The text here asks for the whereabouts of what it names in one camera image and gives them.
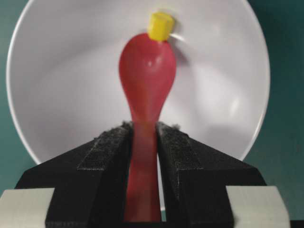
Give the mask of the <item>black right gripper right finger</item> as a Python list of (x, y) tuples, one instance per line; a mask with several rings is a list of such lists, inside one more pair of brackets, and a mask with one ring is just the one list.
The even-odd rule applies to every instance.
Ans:
[(259, 170), (156, 124), (167, 222), (179, 228), (232, 228), (227, 186), (265, 186)]

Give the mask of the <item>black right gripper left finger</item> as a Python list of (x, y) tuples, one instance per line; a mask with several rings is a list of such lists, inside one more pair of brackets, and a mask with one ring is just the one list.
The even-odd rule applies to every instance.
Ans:
[(117, 228), (123, 222), (133, 126), (101, 133), (26, 170), (17, 189), (53, 188), (48, 228)]

